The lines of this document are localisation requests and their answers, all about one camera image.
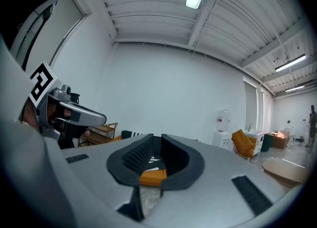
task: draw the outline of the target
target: green bin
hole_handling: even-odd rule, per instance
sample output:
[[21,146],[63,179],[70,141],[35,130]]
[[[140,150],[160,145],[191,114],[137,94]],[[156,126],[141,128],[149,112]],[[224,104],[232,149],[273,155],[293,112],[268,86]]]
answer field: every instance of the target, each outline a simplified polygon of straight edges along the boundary
[[269,148],[273,145],[274,136],[270,134],[265,134],[263,139],[263,144],[261,151],[268,151]]

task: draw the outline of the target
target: ceiling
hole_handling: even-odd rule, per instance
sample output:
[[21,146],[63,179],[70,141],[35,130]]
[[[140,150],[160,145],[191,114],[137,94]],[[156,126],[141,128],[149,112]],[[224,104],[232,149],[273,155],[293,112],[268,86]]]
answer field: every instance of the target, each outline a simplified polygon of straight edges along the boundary
[[[183,47],[223,60],[275,96],[317,78],[317,39],[297,0],[99,0],[114,42]],[[302,54],[289,69],[275,68]]]

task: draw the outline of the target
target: floor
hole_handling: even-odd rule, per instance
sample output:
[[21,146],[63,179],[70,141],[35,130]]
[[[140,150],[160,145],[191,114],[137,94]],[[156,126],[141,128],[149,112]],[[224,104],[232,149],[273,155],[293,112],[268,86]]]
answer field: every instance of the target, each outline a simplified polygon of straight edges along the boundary
[[[267,152],[260,152],[250,159],[250,163],[263,171],[262,163],[266,160],[287,160],[297,165],[311,169],[316,161],[317,144],[313,148],[306,148],[305,143],[289,142],[285,149],[270,148]],[[160,200],[158,187],[140,186],[141,202],[144,216],[147,217]]]

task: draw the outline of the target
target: trash bin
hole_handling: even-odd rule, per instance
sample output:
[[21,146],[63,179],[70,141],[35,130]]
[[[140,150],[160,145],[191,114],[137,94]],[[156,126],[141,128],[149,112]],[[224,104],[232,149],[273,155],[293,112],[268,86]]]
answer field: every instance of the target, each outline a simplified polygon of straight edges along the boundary
[[263,144],[261,151],[268,151],[269,148],[273,145],[274,136],[270,134],[265,134],[263,139]]

